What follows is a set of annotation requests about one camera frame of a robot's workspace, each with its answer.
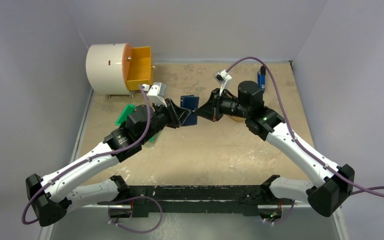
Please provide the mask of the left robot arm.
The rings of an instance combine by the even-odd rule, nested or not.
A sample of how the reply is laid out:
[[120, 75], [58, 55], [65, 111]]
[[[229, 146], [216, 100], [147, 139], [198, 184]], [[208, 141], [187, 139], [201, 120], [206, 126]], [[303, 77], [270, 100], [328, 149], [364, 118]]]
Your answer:
[[192, 110], [177, 106], [172, 99], [164, 105], [138, 105], [118, 128], [90, 152], [48, 175], [26, 178], [28, 203], [22, 212], [25, 225], [50, 226], [69, 211], [96, 202], [126, 203], [129, 191], [120, 177], [111, 177], [97, 185], [81, 185], [96, 174], [115, 166], [142, 150], [142, 146], [165, 127], [182, 126]]

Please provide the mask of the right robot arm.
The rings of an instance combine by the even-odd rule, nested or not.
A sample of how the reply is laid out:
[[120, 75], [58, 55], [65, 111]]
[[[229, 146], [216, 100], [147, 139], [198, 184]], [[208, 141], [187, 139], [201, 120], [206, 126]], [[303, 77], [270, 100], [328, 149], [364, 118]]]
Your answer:
[[208, 101], [195, 112], [197, 116], [217, 122], [224, 115], [243, 118], [248, 130], [285, 154], [309, 178], [305, 180], [272, 176], [260, 196], [268, 204], [278, 199], [308, 203], [324, 217], [330, 217], [352, 193], [355, 170], [325, 158], [299, 135], [289, 131], [285, 119], [265, 106], [263, 91], [253, 81], [238, 85], [238, 95], [214, 89]]

